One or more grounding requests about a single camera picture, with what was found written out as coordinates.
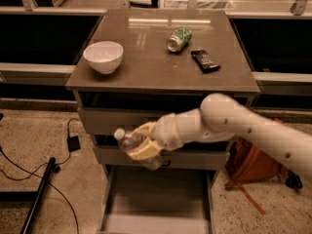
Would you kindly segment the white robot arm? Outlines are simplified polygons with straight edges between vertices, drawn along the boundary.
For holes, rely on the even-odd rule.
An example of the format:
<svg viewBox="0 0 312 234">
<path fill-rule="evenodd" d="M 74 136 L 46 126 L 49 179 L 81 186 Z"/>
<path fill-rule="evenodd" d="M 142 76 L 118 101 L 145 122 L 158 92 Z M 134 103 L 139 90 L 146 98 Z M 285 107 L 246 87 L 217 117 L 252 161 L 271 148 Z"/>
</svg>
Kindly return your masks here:
<svg viewBox="0 0 312 234">
<path fill-rule="evenodd" d="M 296 174 L 312 179 L 311 135 L 262 117 L 223 94 L 210 94 L 196 109 L 165 115 L 136 130 L 147 139 L 130 157 L 145 164 L 162 150 L 177 150 L 188 142 L 218 142 L 237 136 Z"/>
</svg>

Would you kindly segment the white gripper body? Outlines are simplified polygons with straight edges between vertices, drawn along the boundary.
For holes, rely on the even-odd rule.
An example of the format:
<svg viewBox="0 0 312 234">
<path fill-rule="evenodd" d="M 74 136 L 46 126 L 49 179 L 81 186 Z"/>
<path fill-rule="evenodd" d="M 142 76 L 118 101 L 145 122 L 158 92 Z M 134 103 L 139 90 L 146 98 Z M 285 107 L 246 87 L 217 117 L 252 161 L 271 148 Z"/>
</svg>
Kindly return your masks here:
<svg viewBox="0 0 312 234">
<path fill-rule="evenodd" d="M 158 145 L 167 151 L 174 151 L 183 146 L 179 136 L 175 114 L 161 117 L 154 125 L 151 137 Z"/>
</svg>

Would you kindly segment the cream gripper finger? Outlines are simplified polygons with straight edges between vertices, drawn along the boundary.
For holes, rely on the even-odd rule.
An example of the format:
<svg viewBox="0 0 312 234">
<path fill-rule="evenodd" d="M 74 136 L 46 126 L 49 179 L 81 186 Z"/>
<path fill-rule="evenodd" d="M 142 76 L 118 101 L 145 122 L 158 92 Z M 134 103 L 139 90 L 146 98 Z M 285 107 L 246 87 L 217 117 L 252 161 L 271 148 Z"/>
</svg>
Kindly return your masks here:
<svg viewBox="0 0 312 234">
<path fill-rule="evenodd" d="M 155 122 L 147 122 L 134 130 L 137 135 L 142 135 L 144 137 L 152 137 L 153 129 L 155 127 Z"/>
<path fill-rule="evenodd" d="M 135 161 L 142 161 L 156 157 L 162 150 L 162 147 L 150 137 L 146 138 L 136 147 L 132 147 L 126 154 Z"/>
</svg>

